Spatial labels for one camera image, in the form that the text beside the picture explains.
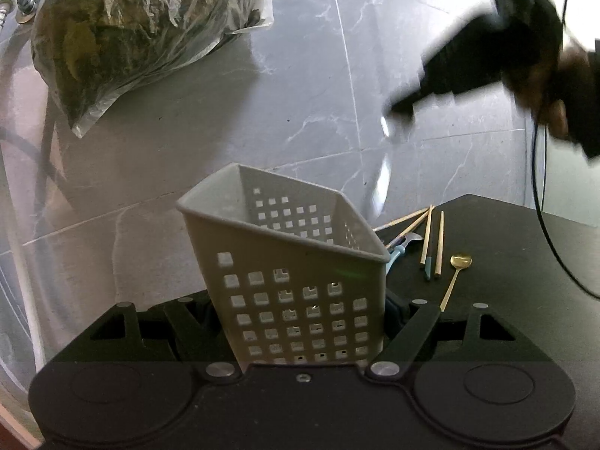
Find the right hand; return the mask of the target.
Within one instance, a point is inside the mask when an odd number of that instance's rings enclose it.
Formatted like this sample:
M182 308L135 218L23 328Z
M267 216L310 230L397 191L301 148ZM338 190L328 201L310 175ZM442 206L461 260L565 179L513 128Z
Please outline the right hand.
M552 137L580 145L590 158L599 155L598 50L569 45L510 88L517 104Z

